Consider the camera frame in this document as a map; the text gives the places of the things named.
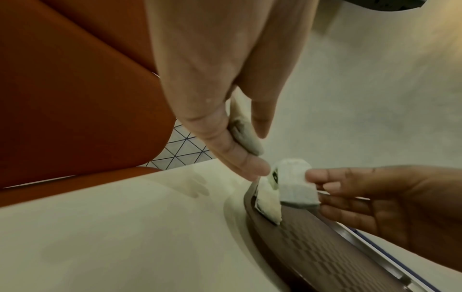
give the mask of orange chair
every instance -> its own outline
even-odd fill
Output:
[[[143,0],[0,1],[0,206],[157,171],[167,143]]]

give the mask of human hand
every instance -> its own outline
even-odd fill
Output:
[[[462,271],[462,170],[313,169],[306,179],[330,193],[320,194],[326,218]]]
[[[252,124],[267,136],[277,98],[318,0],[145,0],[154,59],[174,114],[231,170],[270,173],[229,131],[225,100],[235,86],[252,100]]]

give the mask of textured tray surface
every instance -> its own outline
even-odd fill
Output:
[[[282,222],[276,226],[255,210],[251,193],[245,195],[244,204],[249,227],[261,239],[255,240],[256,245],[265,250],[262,254],[307,288],[319,292],[405,291],[396,278],[307,210],[282,206]],[[287,281],[288,277],[280,276]]]

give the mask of blue edge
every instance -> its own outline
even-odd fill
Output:
[[[428,288],[432,289],[433,291],[435,292],[441,292],[439,289],[437,289],[435,286],[433,286],[432,284],[430,284],[429,282],[427,282],[424,278],[420,277],[419,275],[417,275],[414,271],[412,271],[411,269],[409,269],[407,266],[405,266],[402,262],[398,261],[395,257],[393,257],[392,255],[390,255],[389,253],[387,253],[385,250],[383,250],[380,246],[378,246],[377,244],[375,244],[374,242],[372,242],[370,239],[368,239],[367,237],[365,237],[361,232],[357,231],[356,229],[354,228],[350,228],[348,227],[348,229],[350,229],[352,232],[354,232],[356,235],[358,235],[359,237],[361,237],[365,242],[367,242],[368,244],[372,245],[375,249],[377,249],[378,251],[380,251],[381,253],[383,253],[386,257],[388,257],[389,259],[391,259],[393,262],[395,262],[398,266],[400,266],[401,268],[403,268],[404,270],[406,270],[408,273],[410,273],[411,275],[413,275],[416,279],[418,279],[420,282],[422,282],[423,284],[425,284]]]

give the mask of table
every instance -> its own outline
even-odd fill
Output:
[[[0,291],[289,291],[218,161],[0,209]]]

